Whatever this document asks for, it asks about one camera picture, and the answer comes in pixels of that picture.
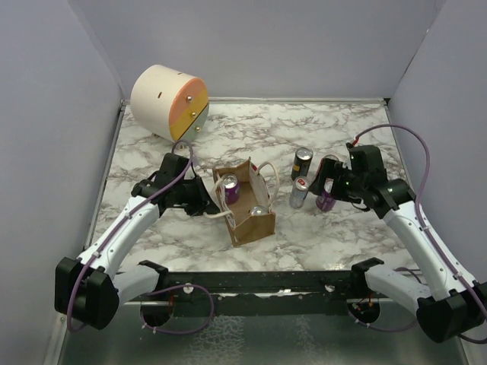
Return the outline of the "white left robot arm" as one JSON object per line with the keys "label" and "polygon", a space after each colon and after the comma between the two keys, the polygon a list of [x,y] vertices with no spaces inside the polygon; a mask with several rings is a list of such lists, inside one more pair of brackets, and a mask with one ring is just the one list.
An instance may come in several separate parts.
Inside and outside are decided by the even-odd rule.
{"label": "white left robot arm", "polygon": [[215,301],[207,287],[176,284],[167,268],[150,261],[131,271],[119,272],[122,261],[140,236],[170,208],[182,208],[190,217],[217,214],[202,178],[186,178],[193,158],[174,152],[165,154],[159,170],[132,189],[123,211],[98,241],[77,258],[63,258],[55,270],[55,309],[66,316],[68,330],[89,325],[104,329],[124,303],[139,296],[159,300],[166,294],[191,289],[209,301],[209,317]]}

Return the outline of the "silver slim energy can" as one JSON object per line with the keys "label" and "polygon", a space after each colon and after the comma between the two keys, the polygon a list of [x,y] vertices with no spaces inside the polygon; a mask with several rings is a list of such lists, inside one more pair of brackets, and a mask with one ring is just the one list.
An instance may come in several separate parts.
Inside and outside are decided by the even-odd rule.
{"label": "silver slim energy can", "polygon": [[292,186],[291,195],[289,198],[289,205],[292,208],[299,209],[304,205],[310,188],[308,179],[304,176],[297,177]]}

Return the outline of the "red cola can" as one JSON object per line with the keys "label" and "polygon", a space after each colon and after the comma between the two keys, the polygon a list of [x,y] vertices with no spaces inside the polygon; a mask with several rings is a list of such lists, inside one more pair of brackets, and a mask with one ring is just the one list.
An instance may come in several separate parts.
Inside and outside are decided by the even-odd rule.
{"label": "red cola can", "polygon": [[324,171],[332,171],[337,162],[339,162],[337,156],[328,154],[322,158],[320,166]]}

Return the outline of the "jute watermelon canvas bag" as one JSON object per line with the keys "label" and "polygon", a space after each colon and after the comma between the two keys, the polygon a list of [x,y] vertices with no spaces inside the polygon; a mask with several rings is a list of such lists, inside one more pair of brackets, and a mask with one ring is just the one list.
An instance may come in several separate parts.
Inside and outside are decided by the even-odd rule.
{"label": "jute watermelon canvas bag", "polygon": [[[240,197],[237,202],[227,205],[224,190],[221,186],[222,177],[227,173],[237,176],[240,183]],[[235,167],[220,167],[212,169],[213,189],[220,212],[208,214],[212,219],[224,218],[232,246],[261,240],[275,233],[276,215],[273,204],[280,189],[280,176],[277,167],[270,161],[259,166],[247,159]],[[263,205],[269,213],[263,216],[250,216],[249,211],[255,205]]]}

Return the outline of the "black yellow beverage can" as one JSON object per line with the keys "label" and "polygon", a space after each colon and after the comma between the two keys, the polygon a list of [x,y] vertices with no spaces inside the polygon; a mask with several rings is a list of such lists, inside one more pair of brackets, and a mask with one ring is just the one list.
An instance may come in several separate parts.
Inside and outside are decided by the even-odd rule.
{"label": "black yellow beverage can", "polygon": [[299,147],[294,153],[294,161],[291,169],[291,179],[307,177],[313,159],[313,151],[310,148]]}

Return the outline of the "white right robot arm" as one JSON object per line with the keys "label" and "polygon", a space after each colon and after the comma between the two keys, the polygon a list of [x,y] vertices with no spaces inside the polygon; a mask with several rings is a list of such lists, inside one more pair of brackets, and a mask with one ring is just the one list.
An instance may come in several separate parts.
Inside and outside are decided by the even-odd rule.
{"label": "white right robot arm", "polygon": [[325,158],[323,173],[331,196],[342,202],[364,203],[399,237],[419,267],[424,284],[410,280],[372,258],[352,266],[351,292],[389,297],[415,315],[434,342],[485,322],[486,285],[478,282],[451,254],[428,224],[417,196],[403,179],[389,179],[379,148],[349,147],[350,165]]}

